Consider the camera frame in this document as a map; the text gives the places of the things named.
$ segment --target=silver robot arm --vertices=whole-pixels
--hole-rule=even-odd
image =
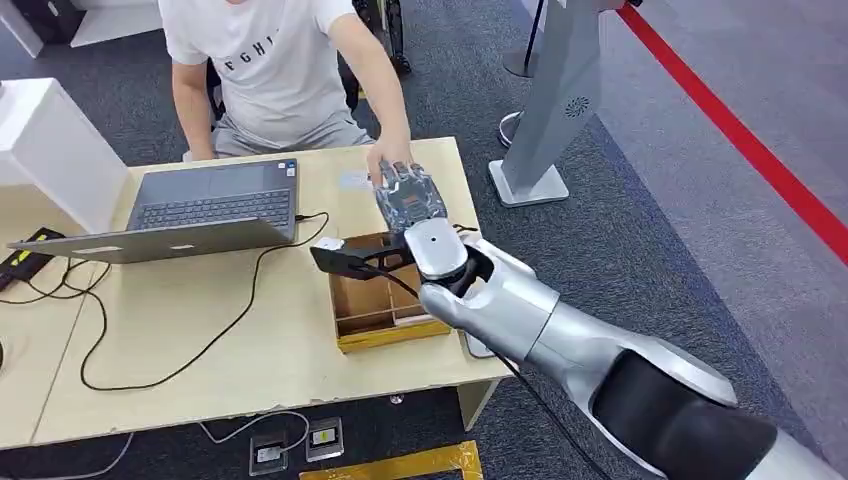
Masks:
[[[733,386],[712,367],[570,307],[482,238],[460,238],[443,218],[404,237],[429,313],[553,378],[644,469],[672,480],[842,479],[787,433],[737,409]]]

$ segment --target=red line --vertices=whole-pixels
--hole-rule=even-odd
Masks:
[[[848,265],[848,228],[748,129],[630,4],[618,15],[783,200]]]

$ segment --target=laptop keyboard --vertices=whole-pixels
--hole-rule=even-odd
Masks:
[[[138,228],[175,227],[195,223],[256,217],[275,228],[289,225],[290,190],[273,190],[185,202],[144,205]]]

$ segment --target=laptop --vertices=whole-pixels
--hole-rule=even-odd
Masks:
[[[127,231],[9,245],[114,264],[292,243],[297,160],[148,173]]]

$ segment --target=stand base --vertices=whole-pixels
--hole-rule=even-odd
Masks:
[[[509,148],[512,145],[512,139],[515,138],[522,116],[524,112],[513,112],[502,118],[501,123],[498,124],[498,141],[504,147]]]
[[[503,206],[512,208],[568,198],[568,187],[565,186],[565,182],[559,176],[556,166],[551,165],[551,168],[542,175],[542,178],[536,182],[536,185],[529,192],[513,193],[509,188],[506,177],[504,177],[501,169],[502,164],[503,160],[489,162],[489,174],[495,182],[495,188],[498,190],[498,196],[500,196]]]
[[[527,68],[524,68],[526,55],[526,50],[510,50],[504,53],[504,68],[506,71],[517,77],[533,78],[536,75],[536,65],[539,64],[539,54],[531,53],[530,62],[527,64]]]

